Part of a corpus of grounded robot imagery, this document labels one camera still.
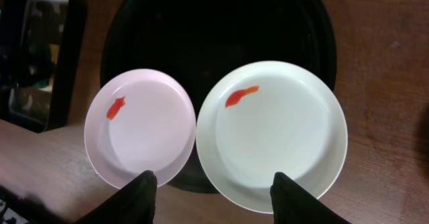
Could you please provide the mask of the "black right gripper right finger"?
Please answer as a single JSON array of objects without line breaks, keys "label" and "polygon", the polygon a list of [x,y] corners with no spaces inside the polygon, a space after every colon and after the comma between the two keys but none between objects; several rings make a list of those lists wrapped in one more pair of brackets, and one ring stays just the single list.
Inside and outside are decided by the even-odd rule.
[{"label": "black right gripper right finger", "polygon": [[283,172],[275,173],[270,195],[275,224],[350,224]]}]

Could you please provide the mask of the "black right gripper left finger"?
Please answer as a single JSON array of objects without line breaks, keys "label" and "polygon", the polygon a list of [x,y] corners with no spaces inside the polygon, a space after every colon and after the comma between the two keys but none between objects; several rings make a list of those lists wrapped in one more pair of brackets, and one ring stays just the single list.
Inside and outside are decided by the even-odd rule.
[{"label": "black right gripper left finger", "polygon": [[152,171],[146,170],[75,223],[152,224],[156,192],[157,178]]}]

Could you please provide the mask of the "cream white plate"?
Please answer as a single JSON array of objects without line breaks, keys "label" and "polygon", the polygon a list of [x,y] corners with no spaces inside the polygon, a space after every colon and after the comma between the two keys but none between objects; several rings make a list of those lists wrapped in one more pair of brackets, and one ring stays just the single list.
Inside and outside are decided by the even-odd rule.
[{"label": "cream white plate", "polygon": [[[237,90],[256,93],[226,108]],[[244,65],[210,90],[196,124],[196,149],[211,184],[232,203],[272,213],[270,188],[283,172],[313,197],[339,177],[348,147],[345,115],[310,71],[280,61]]]}]

